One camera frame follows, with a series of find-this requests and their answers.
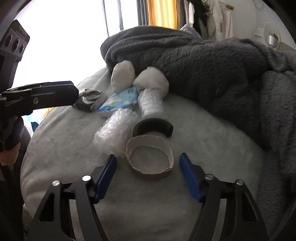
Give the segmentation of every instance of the metal bolt head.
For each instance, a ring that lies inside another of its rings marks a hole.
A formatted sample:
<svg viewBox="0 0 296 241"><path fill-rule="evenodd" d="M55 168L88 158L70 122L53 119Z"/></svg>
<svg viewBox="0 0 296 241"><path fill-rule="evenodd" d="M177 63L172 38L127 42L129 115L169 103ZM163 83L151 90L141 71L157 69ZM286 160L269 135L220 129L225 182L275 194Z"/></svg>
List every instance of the metal bolt head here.
<svg viewBox="0 0 296 241"><path fill-rule="evenodd" d="M244 181L243 181L243 180L240 180L240 179L238 179L238 180L237 180L237 185L239 185L239 186L242 186L242 185L244 185Z"/></svg>
<svg viewBox="0 0 296 241"><path fill-rule="evenodd" d="M89 181L90 179L91 179L90 175L85 175L85 176L82 177L82 180L85 181L85 182Z"/></svg>
<svg viewBox="0 0 296 241"><path fill-rule="evenodd" d="M52 185L53 186L58 186L60 184L59 180L55 180L52 182Z"/></svg>
<svg viewBox="0 0 296 241"><path fill-rule="evenodd" d="M37 97L34 98L33 103L34 103L34 104L38 104L38 103L39 103L39 98L37 98Z"/></svg>
<svg viewBox="0 0 296 241"><path fill-rule="evenodd" d="M213 176L212 174L206 174L206 175L205 175L205 178L206 178L207 180L213 180L213 179L214 179L214 176Z"/></svg>

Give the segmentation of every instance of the bubble wrap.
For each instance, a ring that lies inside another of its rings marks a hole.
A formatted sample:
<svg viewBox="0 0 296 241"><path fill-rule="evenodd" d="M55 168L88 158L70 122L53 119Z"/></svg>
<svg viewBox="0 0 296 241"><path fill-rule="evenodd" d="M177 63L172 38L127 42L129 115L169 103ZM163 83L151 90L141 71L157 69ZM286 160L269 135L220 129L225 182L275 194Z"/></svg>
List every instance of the bubble wrap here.
<svg viewBox="0 0 296 241"><path fill-rule="evenodd" d="M115 111L94 136L95 146L105 154L124 157L125 146L137 121L138 115L131 109Z"/></svg>
<svg viewBox="0 0 296 241"><path fill-rule="evenodd" d="M142 118L165 117L165 108L160 95L152 89L145 89L140 93L138 104L142 113Z"/></svg>

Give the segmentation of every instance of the white fluffy rug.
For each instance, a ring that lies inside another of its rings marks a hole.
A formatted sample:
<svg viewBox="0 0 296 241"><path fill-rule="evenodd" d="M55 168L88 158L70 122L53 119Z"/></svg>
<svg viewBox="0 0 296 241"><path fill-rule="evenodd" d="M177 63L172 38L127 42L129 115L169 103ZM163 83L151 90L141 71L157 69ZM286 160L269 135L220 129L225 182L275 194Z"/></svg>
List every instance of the white fluffy rug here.
<svg viewBox="0 0 296 241"><path fill-rule="evenodd" d="M90 76L78 88L95 88L111 94L110 73L106 68ZM110 241L185 241L196 222L200 204L191 198L178 165L186 152L194 164L201 165L223 181L242 179L256 195L264 152L233 125L221 121L195 102L171 93L164 99L167 120L174 126L168 139L176 164L171 175L157 181L135 177L126 160L118 167L109 190L96 210ZM103 165L106 155L93 145L95 132L106 119L98 113L85 113L71 106L56 107L34 133L24 157L21 188L25 204L33 216L53 180L75 182ZM138 148L131 158L143 170L162 170L167 160L161 151ZM77 240L83 240L75 202L71 202ZM223 208L213 240L219 240Z"/></svg>

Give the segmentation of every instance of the gray blanket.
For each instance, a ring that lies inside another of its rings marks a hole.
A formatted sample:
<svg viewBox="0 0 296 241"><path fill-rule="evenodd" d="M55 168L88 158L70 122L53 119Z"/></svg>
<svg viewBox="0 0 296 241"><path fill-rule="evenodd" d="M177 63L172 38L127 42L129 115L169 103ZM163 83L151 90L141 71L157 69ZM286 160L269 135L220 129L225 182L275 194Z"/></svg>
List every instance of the gray blanket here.
<svg viewBox="0 0 296 241"><path fill-rule="evenodd" d="M186 32L148 26L109 37L101 53L109 70L123 60L130 60L137 74L148 66L160 69L170 83L170 92L232 122L271 153L265 172L273 179L262 179L258 197L271 234L286 208L288 194L295 191L293 57L249 39L211 42Z"/></svg>

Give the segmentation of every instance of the white plush leg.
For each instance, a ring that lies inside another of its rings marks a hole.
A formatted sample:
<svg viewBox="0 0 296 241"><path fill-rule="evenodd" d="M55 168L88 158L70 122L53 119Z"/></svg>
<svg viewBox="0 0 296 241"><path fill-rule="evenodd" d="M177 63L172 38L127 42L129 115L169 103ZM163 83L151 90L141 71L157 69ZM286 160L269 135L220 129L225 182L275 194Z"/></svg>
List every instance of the white plush leg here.
<svg viewBox="0 0 296 241"><path fill-rule="evenodd" d="M156 90L163 99L168 94L169 82L166 76L155 67L142 71L133 82L134 87Z"/></svg>
<svg viewBox="0 0 296 241"><path fill-rule="evenodd" d="M111 76L111 86L114 92L132 87L136 74L132 62L124 60L115 65Z"/></svg>

